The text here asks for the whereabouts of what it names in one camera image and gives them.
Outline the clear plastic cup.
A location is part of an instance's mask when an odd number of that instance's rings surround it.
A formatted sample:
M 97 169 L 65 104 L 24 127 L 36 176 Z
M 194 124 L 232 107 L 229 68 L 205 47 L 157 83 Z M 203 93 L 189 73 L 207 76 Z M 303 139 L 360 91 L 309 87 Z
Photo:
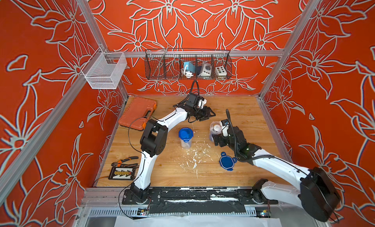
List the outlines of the clear plastic cup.
M 222 133 L 222 124 L 220 121 L 214 121 L 210 124 L 209 139 L 213 142 L 213 136 Z

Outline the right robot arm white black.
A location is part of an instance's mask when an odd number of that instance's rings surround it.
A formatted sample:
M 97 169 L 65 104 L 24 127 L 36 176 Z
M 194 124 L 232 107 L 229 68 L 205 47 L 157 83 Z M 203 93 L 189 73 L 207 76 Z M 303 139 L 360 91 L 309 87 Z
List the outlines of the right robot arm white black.
M 260 179 L 252 187 L 251 200 L 264 204 L 276 200 L 304 209 L 312 218 L 327 222 L 335 214 L 341 196 L 327 173 L 319 167 L 308 169 L 281 159 L 260 146 L 248 143 L 242 130 L 233 126 L 229 110 L 227 118 L 220 122 L 222 132 L 214 135 L 216 146 L 229 147 L 236 162 L 262 168 L 288 182 L 287 185 Z

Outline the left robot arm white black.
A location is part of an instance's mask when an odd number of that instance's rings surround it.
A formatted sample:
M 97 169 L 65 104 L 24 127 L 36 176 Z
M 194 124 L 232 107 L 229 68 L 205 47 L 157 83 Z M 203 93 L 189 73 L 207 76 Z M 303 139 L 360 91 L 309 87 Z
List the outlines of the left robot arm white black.
M 138 203 L 147 200 L 151 174 L 158 156 L 164 151 L 168 132 L 178 124 L 189 120 L 204 121 L 216 114 L 207 106 L 207 100 L 198 94 L 189 94 L 174 105 L 174 111 L 161 119 L 150 119 L 140 138 L 141 162 L 130 191 Z

